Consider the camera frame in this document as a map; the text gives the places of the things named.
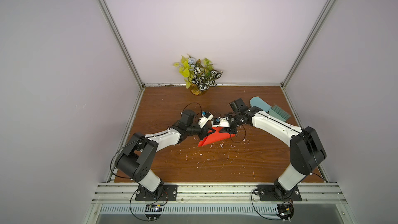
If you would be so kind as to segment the red square paper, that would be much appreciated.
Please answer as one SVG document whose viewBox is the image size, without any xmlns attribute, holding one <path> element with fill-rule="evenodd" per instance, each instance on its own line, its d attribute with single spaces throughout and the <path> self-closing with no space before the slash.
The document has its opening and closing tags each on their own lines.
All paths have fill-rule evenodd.
<svg viewBox="0 0 398 224">
<path fill-rule="evenodd" d="M 215 142 L 223 141 L 236 136 L 236 131 L 233 132 L 230 128 L 216 127 L 208 132 L 208 136 L 200 140 L 198 147 L 209 145 Z"/>
</svg>

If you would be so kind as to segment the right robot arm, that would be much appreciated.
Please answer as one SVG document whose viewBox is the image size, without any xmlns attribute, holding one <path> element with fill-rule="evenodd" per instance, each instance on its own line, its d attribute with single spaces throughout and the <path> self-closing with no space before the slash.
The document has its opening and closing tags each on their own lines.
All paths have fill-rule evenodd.
<svg viewBox="0 0 398 224">
<path fill-rule="evenodd" d="M 326 159 L 326 152 L 314 128 L 288 124 L 257 106 L 248 107 L 242 99 L 231 102 L 230 107 L 233 114 L 227 115 L 227 121 L 231 130 L 249 124 L 278 138 L 290 148 L 290 164 L 274 182 L 274 195 L 278 199 L 291 196 L 298 183 Z"/>
</svg>

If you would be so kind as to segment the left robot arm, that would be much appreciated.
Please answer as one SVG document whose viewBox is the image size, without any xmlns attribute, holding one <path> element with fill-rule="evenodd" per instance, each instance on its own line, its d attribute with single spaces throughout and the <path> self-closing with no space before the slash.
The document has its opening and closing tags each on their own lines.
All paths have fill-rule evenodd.
<svg viewBox="0 0 398 224">
<path fill-rule="evenodd" d="M 129 143 L 113 159 L 115 167 L 144 187 L 155 198 L 159 198 L 163 193 L 164 182 L 151 170 L 156 153 L 181 143 L 189 136 L 204 139 L 215 132 L 206 126 L 212 120 L 213 114 L 203 112 L 198 122 L 195 118 L 194 111 L 185 110 L 181 113 L 180 119 L 165 131 L 147 135 L 134 134 Z"/>
</svg>

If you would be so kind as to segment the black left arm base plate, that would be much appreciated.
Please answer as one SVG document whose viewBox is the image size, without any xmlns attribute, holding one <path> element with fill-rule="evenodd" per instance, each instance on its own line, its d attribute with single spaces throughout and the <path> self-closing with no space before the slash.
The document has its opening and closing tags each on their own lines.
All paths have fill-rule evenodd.
<svg viewBox="0 0 398 224">
<path fill-rule="evenodd" d="M 139 185 L 135 201 L 176 201 L 178 185 L 161 184 L 154 192 Z"/>
</svg>

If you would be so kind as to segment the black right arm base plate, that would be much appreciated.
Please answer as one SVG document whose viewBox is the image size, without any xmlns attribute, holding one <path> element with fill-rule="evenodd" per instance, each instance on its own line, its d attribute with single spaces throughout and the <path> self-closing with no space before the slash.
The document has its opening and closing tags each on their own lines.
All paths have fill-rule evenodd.
<svg viewBox="0 0 398 224">
<path fill-rule="evenodd" d="M 260 197 L 260 201 L 264 202 L 302 201 L 298 186 L 295 186 L 291 190 L 285 190 L 282 186 L 271 184 L 258 185 L 255 189 L 255 195 Z"/>
</svg>

